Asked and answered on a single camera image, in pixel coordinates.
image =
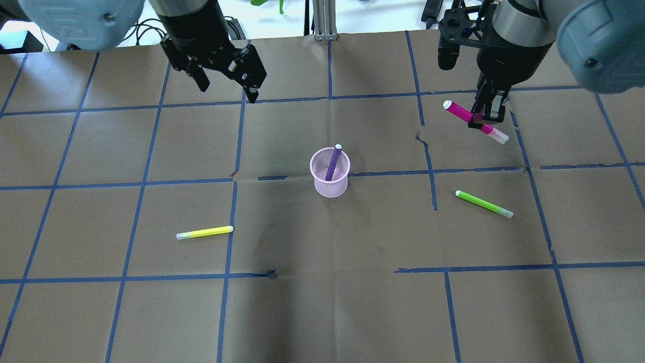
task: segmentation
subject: white floor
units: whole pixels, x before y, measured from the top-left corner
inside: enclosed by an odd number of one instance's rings
[[[336,22],[338,33],[374,33],[394,32],[398,30],[425,29],[421,22],[421,12],[425,0],[336,0]],[[269,0],[261,6],[253,6],[250,0],[220,1],[225,16],[237,18],[242,24],[247,38],[297,37],[303,34],[304,1],[284,0],[284,15],[279,13],[279,1]],[[444,8],[450,7],[452,0],[444,0]],[[480,3],[477,0],[466,0],[467,5]],[[140,20],[157,17],[146,0]],[[2,32],[29,30],[41,42],[43,37],[40,28],[34,23],[10,21]],[[46,44],[54,50],[58,40],[44,33]],[[148,32],[141,44],[151,45],[159,42],[159,36]],[[135,44],[131,38],[121,43],[120,47]]]

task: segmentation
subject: yellow marker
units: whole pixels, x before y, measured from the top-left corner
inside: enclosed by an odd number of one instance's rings
[[[232,225],[226,225],[224,227],[207,228],[207,229],[200,229],[198,231],[177,233],[177,240],[187,240],[189,238],[195,238],[195,237],[204,237],[204,236],[213,236],[215,234],[231,233],[233,232],[234,229],[235,228],[233,228]]]

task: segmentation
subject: mesh pen cup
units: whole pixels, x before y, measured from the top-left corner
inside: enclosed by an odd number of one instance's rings
[[[347,189],[347,177],[350,174],[350,159],[344,151],[341,151],[332,180],[325,181],[324,177],[332,160],[333,150],[333,147],[320,149],[309,161],[309,171],[312,172],[313,185],[321,196],[327,198],[336,198],[345,192]]]

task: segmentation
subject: marker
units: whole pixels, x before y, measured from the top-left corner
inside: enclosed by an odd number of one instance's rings
[[[444,110],[447,110],[448,112],[464,120],[465,122],[469,122],[470,118],[473,116],[470,111],[450,100],[444,102]],[[497,140],[499,143],[506,143],[508,141],[508,135],[496,129],[495,127],[492,127],[491,125],[482,125],[482,128],[479,130]]]
[[[336,170],[336,164],[338,164],[338,157],[341,155],[342,146],[337,143],[333,148],[332,160],[329,162],[329,167],[327,168],[327,174],[324,177],[326,182],[330,182],[333,177],[333,172]]]
[[[235,228],[232,225],[226,225],[224,227],[215,227],[215,228],[208,228],[208,229],[200,229],[198,231],[182,232],[182,233],[177,233],[177,240],[187,240],[189,238],[195,238],[195,237],[205,237],[205,236],[213,236],[215,234],[231,233],[233,232],[234,229]]]
[[[467,192],[456,191],[455,195],[460,197],[463,200],[467,200],[467,201],[469,201],[469,202],[471,202],[473,204],[477,204],[480,207],[486,208],[489,211],[493,211],[493,212],[495,212],[497,214],[501,214],[501,215],[503,215],[505,217],[508,217],[508,218],[513,218],[513,214],[514,214],[513,212],[511,212],[511,211],[509,211],[507,209],[504,209],[502,207],[499,207],[499,206],[497,206],[495,204],[492,204],[490,202],[487,202],[487,201],[485,201],[483,199],[479,199],[478,197],[476,197],[474,195],[470,195]]]

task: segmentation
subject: magenta marker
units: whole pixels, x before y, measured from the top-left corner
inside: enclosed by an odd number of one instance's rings
[[[333,148],[332,160],[329,162],[329,167],[327,168],[327,175],[324,177],[326,182],[330,182],[333,177],[333,172],[336,170],[336,164],[338,164],[338,157],[341,155],[342,146],[337,143]]]
[[[473,116],[470,111],[450,100],[444,102],[444,109],[457,116],[458,118],[464,120],[465,122],[469,122],[470,118]],[[482,125],[480,131],[497,140],[499,143],[506,143],[508,141],[508,135],[501,132],[500,130],[497,130],[491,125]]]

